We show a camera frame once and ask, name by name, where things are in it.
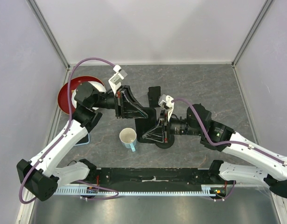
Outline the black round-base phone holder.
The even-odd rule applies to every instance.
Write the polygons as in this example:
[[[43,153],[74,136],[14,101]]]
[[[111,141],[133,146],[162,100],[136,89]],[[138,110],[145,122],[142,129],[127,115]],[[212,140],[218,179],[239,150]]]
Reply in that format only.
[[[168,149],[173,146],[174,142],[175,136],[171,134],[164,140],[164,142],[156,142],[155,145],[161,149]]]

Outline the black phone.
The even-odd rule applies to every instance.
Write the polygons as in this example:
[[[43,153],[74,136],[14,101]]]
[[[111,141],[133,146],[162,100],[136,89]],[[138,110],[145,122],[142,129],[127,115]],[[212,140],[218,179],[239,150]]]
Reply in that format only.
[[[148,118],[135,119],[135,128],[137,134],[137,141],[140,143],[154,144],[155,141],[143,138],[143,134],[154,128],[157,123],[156,109],[151,107],[143,107],[143,111],[148,115]]]

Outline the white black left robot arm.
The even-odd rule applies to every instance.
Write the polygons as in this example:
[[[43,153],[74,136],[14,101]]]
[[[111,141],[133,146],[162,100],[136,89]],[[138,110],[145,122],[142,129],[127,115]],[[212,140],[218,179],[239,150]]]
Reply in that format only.
[[[116,116],[123,119],[147,119],[145,108],[133,97],[128,85],[116,91],[107,91],[98,82],[83,82],[74,92],[69,93],[69,101],[75,100],[77,106],[69,112],[69,120],[63,130],[36,156],[29,161],[20,160],[16,166],[21,183],[19,200],[23,189],[27,189],[37,199],[45,201],[57,188],[66,184],[96,180],[95,166],[83,159],[74,165],[58,168],[62,158],[94,127],[102,117],[99,108],[114,109]]]

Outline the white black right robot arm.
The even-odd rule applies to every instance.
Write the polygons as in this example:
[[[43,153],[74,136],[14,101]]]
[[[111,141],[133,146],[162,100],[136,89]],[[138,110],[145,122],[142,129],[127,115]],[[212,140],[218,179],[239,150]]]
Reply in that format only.
[[[232,128],[213,121],[211,112],[201,104],[190,105],[185,119],[173,118],[168,106],[163,107],[159,118],[154,108],[145,107],[142,110],[143,123],[135,122],[140,142],[169,148],[176,135],[199,136],[200,143],[206,148],[250,163],[249,166],[235,166],[214,160],[207,173],[211,183],[233,181],[262,184],[274,194],[287,199],[287,156],[272,152]]]

